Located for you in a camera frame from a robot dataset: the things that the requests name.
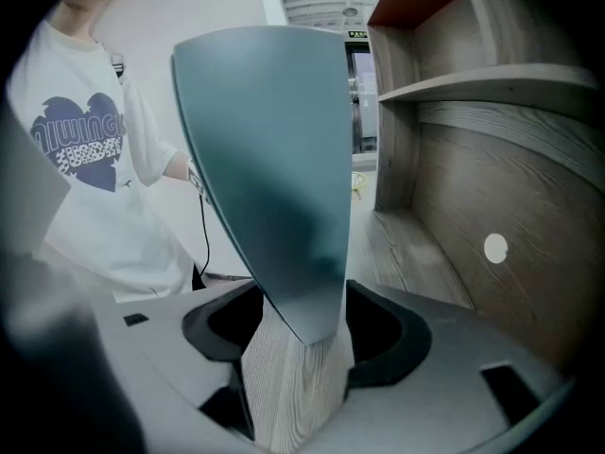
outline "wooden cabinet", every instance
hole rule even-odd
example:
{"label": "wooden cabinet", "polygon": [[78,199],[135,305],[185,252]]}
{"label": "wooden cabinet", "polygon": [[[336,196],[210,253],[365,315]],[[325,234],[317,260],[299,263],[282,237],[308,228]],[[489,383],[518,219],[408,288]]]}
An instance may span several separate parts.
{"label": "wooden cabinet", "polygon": [[[567,371],[605,281],[596,80],[532,0],[380,0],[369,36],[390,247],[413,270],[447,263],[476,310]],[[410,221],[441,257],[398,233]]]}

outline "white round sticker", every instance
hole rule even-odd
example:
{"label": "white round sticker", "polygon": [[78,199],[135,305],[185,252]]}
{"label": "white round sticker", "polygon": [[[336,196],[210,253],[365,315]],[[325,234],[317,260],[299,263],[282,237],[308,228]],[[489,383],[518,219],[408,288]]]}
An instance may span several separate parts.
{"label": "white round sticker", "polygon": [[509,244],[500,234],[489,234],[485,239],[483,251],[490,262],[500,264],[507,258]]}

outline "person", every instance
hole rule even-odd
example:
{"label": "person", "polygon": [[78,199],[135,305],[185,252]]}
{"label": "person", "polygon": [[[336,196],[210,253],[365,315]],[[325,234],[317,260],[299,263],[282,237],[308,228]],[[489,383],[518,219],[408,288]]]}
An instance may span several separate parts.
{"label": "person", "polygon": [[91,36],[111,1],[60,0],[9,79],[15,115],[71,184],[44,246],[108,280],[117,301],[202,288],[193,259],[144,195],[163,176],[187,180],[191,162],[158,138],[128,67],[114,69]]}

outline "black rectangular slot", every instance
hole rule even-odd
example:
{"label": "black rectangular slot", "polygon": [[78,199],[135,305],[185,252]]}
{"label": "black rectangular slot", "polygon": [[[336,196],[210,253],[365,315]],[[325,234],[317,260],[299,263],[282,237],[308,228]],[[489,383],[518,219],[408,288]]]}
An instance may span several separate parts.
{"label": "black rectangular slot", "polygon": [[511,426],[540,405],[536,395],[510,365],[488,368],[481,374]]}

